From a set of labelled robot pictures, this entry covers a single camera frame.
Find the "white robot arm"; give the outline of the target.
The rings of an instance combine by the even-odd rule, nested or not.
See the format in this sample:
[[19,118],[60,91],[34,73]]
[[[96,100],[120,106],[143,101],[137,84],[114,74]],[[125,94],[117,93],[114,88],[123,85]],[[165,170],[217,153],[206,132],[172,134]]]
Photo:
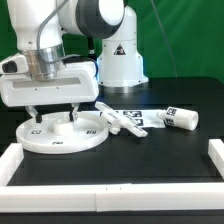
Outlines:
[[[124,0],[6,0],[18,53],[0,62],[0,96],[26,108],[37,122],[38,105],[70,104],[77,119],[83,102],[100,89],[127,93],[143,86],[136,14]],[[64,53],[65,33],[102,40],[96,58]]]

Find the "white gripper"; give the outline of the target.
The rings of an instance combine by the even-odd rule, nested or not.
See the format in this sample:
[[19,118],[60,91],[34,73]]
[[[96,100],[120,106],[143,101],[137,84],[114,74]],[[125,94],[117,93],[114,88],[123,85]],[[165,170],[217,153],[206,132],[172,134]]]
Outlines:
[[80,62],[67,64],[50,81],[35,81],[25,74],[2,75],[0,95],[8,107],[26,106],[36,123],[42,122],[42,116],[34,106],[72,103],[69,119],[75,122],[79,103],[92,102],[99,94],[95,73],[93,62]]

